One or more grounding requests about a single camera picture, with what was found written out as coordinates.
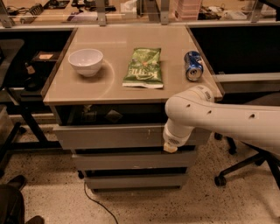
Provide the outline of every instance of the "speckled floor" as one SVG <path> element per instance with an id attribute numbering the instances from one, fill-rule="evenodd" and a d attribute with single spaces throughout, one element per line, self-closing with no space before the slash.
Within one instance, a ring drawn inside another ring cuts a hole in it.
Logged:
<path id="1" fill-rule="evenodd" d="M 50 127 L 45 127 L 54 139 Z M 267 164 L 250 165 L 227 178 L 225 187 L 214 176 L 254 152 L 242 143 L 235 155 L 228 154 L 225 139 L 211 135 L 198 147 L 196 164 L 182 189 L 130 190 L 87 194 L 102 203 L 118 223 L 280 223 L 280 192 Z M 10 156 L 0 183 L 23 174 L 27 185 L 25 218 L 41 215 L 46 224 L 116 223 L 102 206 L 84 192 L 71 155 L 63 151 L 17 152 Z"/>

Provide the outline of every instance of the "black pants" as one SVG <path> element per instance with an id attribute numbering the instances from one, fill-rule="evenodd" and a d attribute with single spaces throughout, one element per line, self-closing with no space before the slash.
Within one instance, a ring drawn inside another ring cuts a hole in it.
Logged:
<path id="1" fill-rule="evenodd" d="M 22 193 L 10 185 L 0 185 L 0 224 L 24 224 L 25 203 Z"/>

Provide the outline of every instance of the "drawer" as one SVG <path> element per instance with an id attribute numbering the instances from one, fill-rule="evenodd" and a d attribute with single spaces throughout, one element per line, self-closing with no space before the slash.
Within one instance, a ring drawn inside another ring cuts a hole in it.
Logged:
<path id="1" fill-rule="evenodd" d="M 115 170 L 115 169 L 154 169 L 169 167 L 190 167 L 197 157 L 196 150 L 177 153 L 106 153 L 73 155 L 73 162 L 78 170 Z"/>
<path id="2" fill-rule="evenodd" d="M 65 150 L 163 146 L 163 130 L 163 124 L 59 126 L 53 129 Z M 188 144 L 205 144 L 210 133 L 195 129 Z"/>
<path id="3" fill-rule="evenodd" d="M 120 189 L 138 187 L 181 187 L 186 183 L 187 174 L 114 176 L 85 178 L 87 187 L 97 189 Z"/>

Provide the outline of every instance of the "blue soda can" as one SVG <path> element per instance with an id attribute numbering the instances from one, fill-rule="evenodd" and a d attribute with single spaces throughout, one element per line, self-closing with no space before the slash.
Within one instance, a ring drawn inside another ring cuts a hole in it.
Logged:
<path id="1" fill-rule="evenodd" d="M 189 81 L 197 81 L 203 74 L 201 57 L 198 52 L 190 51 L 185 54 L 185 76 Z"/>

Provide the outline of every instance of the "shoe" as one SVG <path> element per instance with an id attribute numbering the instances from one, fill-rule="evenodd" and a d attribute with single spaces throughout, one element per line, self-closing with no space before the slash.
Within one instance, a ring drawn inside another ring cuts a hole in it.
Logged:
<path id="1" fill-rule="evenodd" d="M 32 219 L 28 220 L 25 224 L 44 224 L 44 223 L 45 223 L 44 219 L 41 216 L 36 215 Z"/>
<path id="2" fill-rule="evenodd" d="M 16 187 L 19 191 L 24 188 L 26 184 L 26 178 L 23 175 L 18 175 L 11 179 L 7 185 Z"/>

